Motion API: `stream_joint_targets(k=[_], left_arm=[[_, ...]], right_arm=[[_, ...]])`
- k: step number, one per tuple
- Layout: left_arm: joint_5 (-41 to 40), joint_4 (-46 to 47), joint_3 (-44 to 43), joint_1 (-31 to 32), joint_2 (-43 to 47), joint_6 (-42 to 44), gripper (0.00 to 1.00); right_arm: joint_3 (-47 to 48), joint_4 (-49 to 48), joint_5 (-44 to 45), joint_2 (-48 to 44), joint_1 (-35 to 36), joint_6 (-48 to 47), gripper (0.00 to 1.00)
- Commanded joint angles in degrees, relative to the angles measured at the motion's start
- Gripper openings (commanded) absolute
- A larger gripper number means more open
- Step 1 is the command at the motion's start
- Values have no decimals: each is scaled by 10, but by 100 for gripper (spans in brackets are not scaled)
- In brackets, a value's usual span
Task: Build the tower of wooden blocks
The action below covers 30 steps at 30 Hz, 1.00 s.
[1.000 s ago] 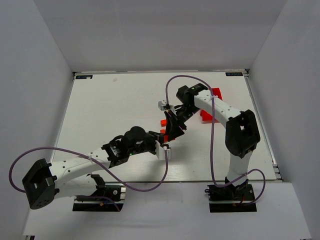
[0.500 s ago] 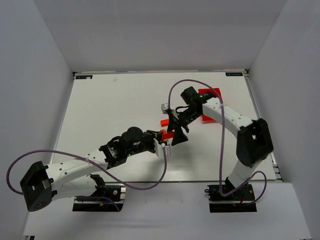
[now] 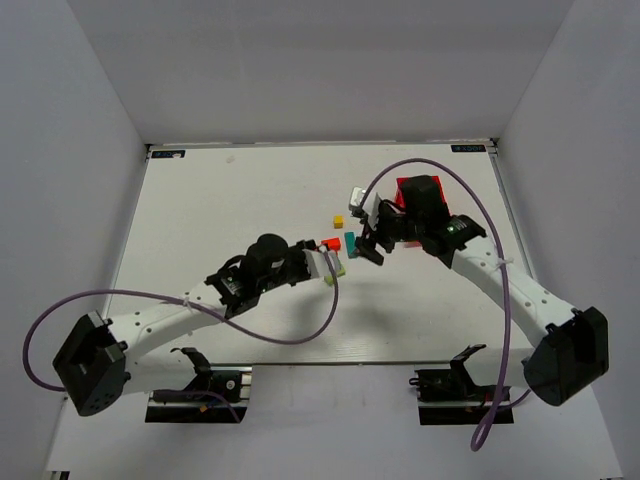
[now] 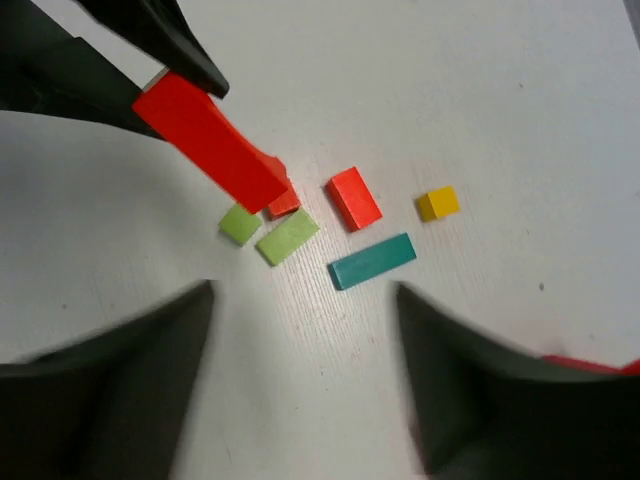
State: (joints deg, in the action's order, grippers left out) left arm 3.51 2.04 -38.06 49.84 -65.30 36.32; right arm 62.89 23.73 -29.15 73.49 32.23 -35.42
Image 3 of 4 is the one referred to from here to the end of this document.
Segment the red plastic tray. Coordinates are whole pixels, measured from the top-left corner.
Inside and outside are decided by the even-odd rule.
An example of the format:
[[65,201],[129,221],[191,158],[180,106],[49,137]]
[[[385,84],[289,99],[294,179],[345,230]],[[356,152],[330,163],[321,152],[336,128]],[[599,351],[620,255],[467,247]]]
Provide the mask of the red plastic tray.
[[417,243],[419,233],[436,230],[451,217],[438,176],[397,178],[395,205],[403,217],[405,243]]

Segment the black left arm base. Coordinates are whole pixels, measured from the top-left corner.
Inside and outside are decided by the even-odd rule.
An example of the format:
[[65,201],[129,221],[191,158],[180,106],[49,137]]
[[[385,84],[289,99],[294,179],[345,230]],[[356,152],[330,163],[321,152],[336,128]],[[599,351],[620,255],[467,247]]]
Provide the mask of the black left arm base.
[[153,391],[145,422],[157,424],[239,424],[245,417],[251,367],[217,367],[192,347],[173,348],[192,364],[194,376],[181,390]]

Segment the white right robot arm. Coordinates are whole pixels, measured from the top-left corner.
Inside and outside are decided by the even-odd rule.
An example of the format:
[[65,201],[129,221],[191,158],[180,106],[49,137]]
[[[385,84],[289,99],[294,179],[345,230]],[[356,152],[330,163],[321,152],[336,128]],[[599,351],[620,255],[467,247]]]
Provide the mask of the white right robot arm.
[[507,313],[529,345],[509,353],[505,383],[530,389],[559,406],[609,370],[608,321],[594,307],[579,310],[498,256],[498,246],[467,215],[453,215],[429,175],[406,179],[403,205],[354,188],[351,214],[363,231],[359,256],[376,265],[399,242],[417,242],[429,255],[478,287]]

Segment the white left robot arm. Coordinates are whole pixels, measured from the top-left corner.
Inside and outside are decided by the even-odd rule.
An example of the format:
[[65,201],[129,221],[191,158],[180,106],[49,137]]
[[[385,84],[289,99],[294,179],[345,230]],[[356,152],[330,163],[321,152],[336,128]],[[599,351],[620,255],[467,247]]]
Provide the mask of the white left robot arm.
[[159,296],[149,308],[110,318],[84,315],[54,357],[54,370],[77,413],[95,415],[140,388],[140,361],[149,352],[249,311],[271,290],[329,275],[333,259],[313,241],[288,245],[264,234],[177,299]]

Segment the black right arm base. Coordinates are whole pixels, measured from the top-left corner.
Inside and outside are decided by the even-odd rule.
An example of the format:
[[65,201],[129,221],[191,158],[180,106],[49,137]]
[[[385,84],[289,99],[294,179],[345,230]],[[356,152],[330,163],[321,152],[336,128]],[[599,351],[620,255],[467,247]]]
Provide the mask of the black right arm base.
[[414,370],[408,383],[416,391],[421,426],[476,425],[489,412],[495,385],[475,382],[465,367],[485,348],[485,344],[470,345],[447,364]]

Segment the teal long block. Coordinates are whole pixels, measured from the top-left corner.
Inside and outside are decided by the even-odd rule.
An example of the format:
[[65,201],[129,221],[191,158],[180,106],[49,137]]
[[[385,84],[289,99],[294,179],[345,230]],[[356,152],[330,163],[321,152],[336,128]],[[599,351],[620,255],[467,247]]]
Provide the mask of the teal long block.
[[345,248],[347,256],[350,259],[354,259],[358,256],[356,247],[356,234],[352,231],[348,231],[344,234]]

